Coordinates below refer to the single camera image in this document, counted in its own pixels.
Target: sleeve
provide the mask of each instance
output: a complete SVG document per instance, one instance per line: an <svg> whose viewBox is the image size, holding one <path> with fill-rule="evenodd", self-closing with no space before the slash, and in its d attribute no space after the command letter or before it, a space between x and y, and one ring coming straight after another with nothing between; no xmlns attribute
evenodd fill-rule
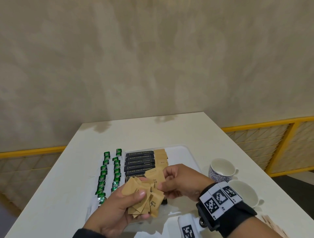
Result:
<svg viewBox="0 0 314 238"><path fill-rule="evenodd" d="M73 238L106 238L106 237L92 230L82 228L76 231Z"/></svg>

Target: beige wall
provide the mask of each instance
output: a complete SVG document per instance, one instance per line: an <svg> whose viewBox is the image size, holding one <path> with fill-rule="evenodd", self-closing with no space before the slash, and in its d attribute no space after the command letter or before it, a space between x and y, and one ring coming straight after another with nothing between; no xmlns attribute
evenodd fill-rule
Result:
<svg viewBox="0 0 314 238"><path fill-rule="evenodd" d="M314 115L314 1L16 0L0 7L0 151L83 122Z"/></svg>

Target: table top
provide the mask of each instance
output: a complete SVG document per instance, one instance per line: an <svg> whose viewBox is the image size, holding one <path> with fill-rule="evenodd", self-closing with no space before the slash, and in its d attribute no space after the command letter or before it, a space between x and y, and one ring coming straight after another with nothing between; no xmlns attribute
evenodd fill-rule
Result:
<svg viewBox="0 0 314 238"><path fill-rule="evenodd" d="M6 238L72 237L85 222L86 191L100 154L177 144L189 148L206 175L211 160L231 161L239 169L238 179L265 200L261 211L290 238L313 236L314 221L205 113L197 112L82 124Z"/></svg>

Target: mesh panel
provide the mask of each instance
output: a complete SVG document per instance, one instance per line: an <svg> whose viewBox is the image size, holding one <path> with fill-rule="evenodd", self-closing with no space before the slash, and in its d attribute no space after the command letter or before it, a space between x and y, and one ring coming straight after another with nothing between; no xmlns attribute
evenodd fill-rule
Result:
<svg viewBox="0 0 314 238"><path fill-rule="evenodd" d="M0 159L0 193L23 210L60 155Z"/></svg>
<svg viewBox="0 0 314 238"><path fill-rule="evenodd" d="M263 170L272 158L288 124L228 132L227 135Z"/></svg>
<svg viewBox="0 0 314 238"><path fill-rule="evenodd" d="M302 122L272 173L314 166L314 122Z"/></svg>

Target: white cup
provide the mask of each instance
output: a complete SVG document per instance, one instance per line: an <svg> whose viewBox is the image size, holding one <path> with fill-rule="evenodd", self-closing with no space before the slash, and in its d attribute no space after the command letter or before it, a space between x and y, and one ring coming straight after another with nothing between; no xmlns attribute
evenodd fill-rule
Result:
<svg viewBox="0 0 314 238"><path fill-rule="evenodd" d="M243 199L243 201L249 205L251 208L256 207L257 205L263 205L264 200L259 199L257 193L255 192L254 188L248 185L245 182L240 180L230 180L228 182L230 187L236 191L237 194Z"/></svg>
<svg viewBox="0 0 314 238"><path fill-rule="evenodd" d="M216 182L228 182L238 172L239 170L229 160L217 158L210 163L208 177Z"/></svg>

